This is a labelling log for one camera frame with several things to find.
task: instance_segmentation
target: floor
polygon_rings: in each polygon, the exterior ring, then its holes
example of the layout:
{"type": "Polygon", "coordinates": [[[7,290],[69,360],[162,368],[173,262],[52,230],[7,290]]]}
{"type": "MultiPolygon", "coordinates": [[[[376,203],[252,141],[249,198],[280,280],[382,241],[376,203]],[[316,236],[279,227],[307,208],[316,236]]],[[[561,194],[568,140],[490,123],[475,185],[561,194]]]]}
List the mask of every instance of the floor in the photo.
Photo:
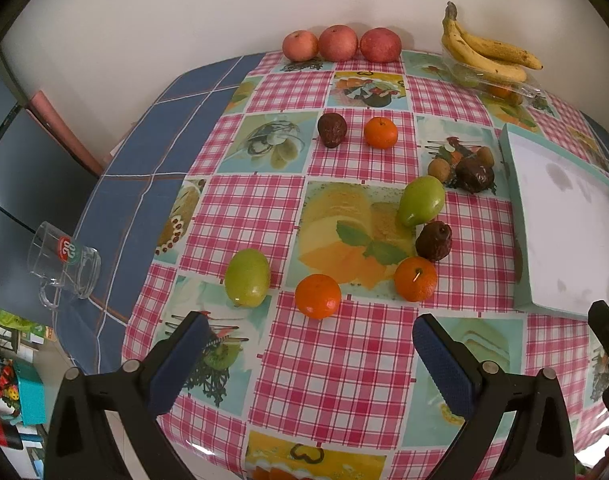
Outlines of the floor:
{"type": "MultiPolygon", "coordinates": [[[[46,403],[47,424],[51,420],[56,397],[62,382],[64,373],[72,366],[64,350],[57,342],[46,341],[40,350],[34,354],[34,366],[38,370],[44,383],[44,402],[46,403]]],[[[123,457],[124,464],[129,469],[133,480],[148,480],[148,476],[142,469],[117,413],[106,412],[109,425],[113,432],[116,445],[123,457]]],[[[230,471],[207,462],[199,455],[198,451],[191,452],[184,447],[173,445],[180,458],[187,465],[191,473],[199,480],[239,480],[230,471]]]]}

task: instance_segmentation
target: blue tablecloth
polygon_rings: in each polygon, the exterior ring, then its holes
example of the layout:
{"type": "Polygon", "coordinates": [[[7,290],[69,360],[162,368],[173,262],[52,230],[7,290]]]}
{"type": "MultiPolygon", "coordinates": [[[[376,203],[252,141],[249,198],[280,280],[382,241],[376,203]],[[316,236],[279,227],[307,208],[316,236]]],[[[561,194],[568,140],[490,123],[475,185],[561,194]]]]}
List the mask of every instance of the blue tablecloth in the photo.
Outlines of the blue tablecloth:
{"type": "Polygon", "coordinates": [[[220,61],[175,79],[98,181],[75,233],[100,252],[98,284],[89,300],[63,293],[54,311],[60,343],[85,373],[120,367],[126,325],[185,173],[263,56],[220,61]]]}

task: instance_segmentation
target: clear plastic fruit box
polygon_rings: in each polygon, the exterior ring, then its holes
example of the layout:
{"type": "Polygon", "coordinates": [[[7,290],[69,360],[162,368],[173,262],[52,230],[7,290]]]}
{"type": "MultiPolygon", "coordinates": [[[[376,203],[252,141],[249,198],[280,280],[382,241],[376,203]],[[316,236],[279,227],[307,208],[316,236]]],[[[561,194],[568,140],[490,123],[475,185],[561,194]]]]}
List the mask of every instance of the clear plastic fruit box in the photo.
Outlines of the clear plastic fruit box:
{"type": "Polygon", "coordinates": [[[453,81],[465,88],[504,99],[512,105],[528,106],[537,99],[545,98],[540,84],[529,69],[525,69],[526,81],[520,83],[461,63],[445,47],[442,48],[442,57],[453,81]]]}

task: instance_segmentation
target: printed kiwi slice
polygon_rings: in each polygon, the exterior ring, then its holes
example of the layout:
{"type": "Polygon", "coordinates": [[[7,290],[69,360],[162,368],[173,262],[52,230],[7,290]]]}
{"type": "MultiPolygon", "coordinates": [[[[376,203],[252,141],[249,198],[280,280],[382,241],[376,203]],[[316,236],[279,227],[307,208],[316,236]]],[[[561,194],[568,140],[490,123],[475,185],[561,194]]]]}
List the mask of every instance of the printed kiwi slice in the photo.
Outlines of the printed kiwi slice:
{"type": "Polygon", "coordinates": [[[203,361],[214,370],[226,370],[235,363],[241,350],[242,345],[220,343],[204,354],[203,361]]]}

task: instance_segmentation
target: apple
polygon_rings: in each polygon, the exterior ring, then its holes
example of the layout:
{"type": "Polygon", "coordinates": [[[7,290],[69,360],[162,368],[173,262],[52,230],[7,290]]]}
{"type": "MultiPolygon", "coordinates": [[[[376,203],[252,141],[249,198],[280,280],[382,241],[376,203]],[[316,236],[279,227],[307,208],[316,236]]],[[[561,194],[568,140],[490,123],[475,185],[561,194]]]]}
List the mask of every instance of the apple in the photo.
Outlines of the apple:
{"type": "Polygon", "coordinates": [[[329,61],[346,61],[357,52],[357,34],[347,25],[333,25],[319,35],[319,53],[329,61]]]}
{"type": "Polygon", "coordinates": [[[284,38],[282,53],[291,61],[308,61],[318,54],[318,38],[308,30],[296,30],[284,38]]]}
{"type": "Polygon", "coordinates": [[[419,176],[399,199],[398,220],[406,227],[426,224],[444,207],[444,187],[434,176],[419,176]]]}
{"type": "Polygon", "coordinates": [[[399,54],[402,52],[402,41],[395,32],[388,28],[372,28],[360,39],[360,52],[371,62],[389,63],[399,59],[399,54]]]}

